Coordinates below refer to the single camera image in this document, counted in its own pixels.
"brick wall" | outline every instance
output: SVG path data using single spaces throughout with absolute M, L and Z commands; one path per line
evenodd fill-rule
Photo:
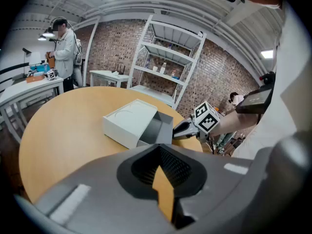
M 114 70 L 114 67 L 118 64 L 119 66 L 122 65 L 122 67 L 125 65 L 125 74 L 129 74 L 144 25 L 145 21 L 137 19 L 100 23 L 91 45 L 88 71 Z M 77 38 L 81 40 L 84 55 L 92 29 L 93 25 L 90 25 L 75 31 Z M 152 30 L 149 29 L 144 40 L 150 42 L 152 36 Z M 168 45 L 168 43 L 159 40 L 154 41 L 154 43 L 165 47 Z M 187 55 L 189 54 L 189 51 L 178 46 L 173 46 L 173 49 Z M 146 52 L 144 51 L 140 53 L 136 63 L 137 65 L 143 65 L 145 55 Z M 151 59 L 150 69 L 153 66 L 157 66 L 160 69 L 164 62 L 163 59 L 158 57 L 147 58 Z M 183 67 L 170 61 L 166 62 L 165 74 L 170 75 L 173 70 L 176 70 L 175 76 L 179 77 L 183 71 Z M 135 70 L 133 85 L 137 84 L 139 75 L 140 71 Z M 90 83 L 89 72 L 87 73 L 87 83 Z M 95 79 L 95 85 L 102 85 L 102 82 L 99 79 Z M 172 95 L 176 88 L 176 83 L 148 73 L 143 73 L 141 85 L 151 87 L 169 95 Z M 189 85 L 176 110 L 183 117 L 188 117 L 193 110 L 193 103 L 194 106 L 197 106 L 207 100 L 208 103 L 218 107 L 221 111 L 227 111 L 232 108 L 232 105 L 228 102 L 231 92 L 245 95 L 257 88 L 256 81 L 235 58 L 218 45 L 206 40 L 200 55 L 198 67 L 195 68 Z M 245 129 L 238 134 L 243 133 L 247 135 L 251 129 Z

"white ceiling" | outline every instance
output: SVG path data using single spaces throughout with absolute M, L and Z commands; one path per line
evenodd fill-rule
M 271 70 L 260 52 L 274 47 L 283 22 L 279 10 L 239 0 L 29 0 L 11 30 L 44 29 L 56 16 L 75 24 L 125 12 L 163 14 L 197 24 L 240 51 L 257 74 Z

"person's hair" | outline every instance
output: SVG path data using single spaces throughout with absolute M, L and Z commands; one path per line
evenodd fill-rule
M 232 99 L 232 97 L 238 96 L 238 95 L 239 95 L 239 94 L 238 94 L 237 92 L 233 92 L 233 93 L 230 94 L 230 99 Z
M 56 19 L 53 23 L 53 28 L 56 28 L 59 25 L 65 24 L 66 28 L 68 28 L 68 22 L 65 18 Z

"shelf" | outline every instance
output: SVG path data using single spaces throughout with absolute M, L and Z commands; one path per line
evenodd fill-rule
M 142 85 L 138 85 L 138 86 L 132 87 L 130 89 L 141 92 L 143 94 L 154 97 L 156 99 L 159 99 L 160 101 L 166 103 L 169 106 L 174 106 L 174 104 L 175 104 L 174 100 L 172 99 L 172 97 L 170 95 L 158 92 L 154 89 L 151 89 L 151 88 L 148 88 L 148 87 L 145 87 Z
M 172 49 L 168 49 L 163 46 L 159 46 L 159 45 L 148 43 L 148 42 L 142 42 L 142 45 L 145 46 L 145 48 L 151 55 L 164 58 L 166 60 L 180 64 L 182 66 L 185 66 L 186 64 L 189 64 L 195 61 L 193 58 L 190 58 L 182 53 L 179 53 Z
M 141 71 L 144 71 L 144 72 L 147 72 L 147 73 L 150 73 L 150 74 L 153 74 L 155 76 L 160 76 L 160 77 L 163 77 L 167 80 L 170 80 L 170 81 L 173 81 L 175 83 L 178 83 L 178 84 L 181 84 L 182 86 L 185 85 L 184 82 L 178 80 L 178 79 L 174 79 L 172 78 L 171 76 L 168 76 L 168 75 L 164 75 L 164 74 L 161 74 L 160 72 L 157 72 L 157 71 L 153 71 L 152 69 L 148 69 L 148 68 L 142 68 L 142 67 L 139 67 L 139 66 L 134 66 L 135 69 L 139 69 Z
M 188 50 L 195 48 L 202 40 L 196 34 L 170 24 L 151 21 L 151 25 L 157 39 L 176 44 Z

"black mesh grille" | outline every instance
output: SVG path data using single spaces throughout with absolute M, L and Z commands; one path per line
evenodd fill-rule
M 192 169 L 187 163 L 160 146 L 136 160 L 131 171 L 141 182 L 152 186 L 158 166 L 161 166 L 173 187 L 182 184 L 192 173 Z

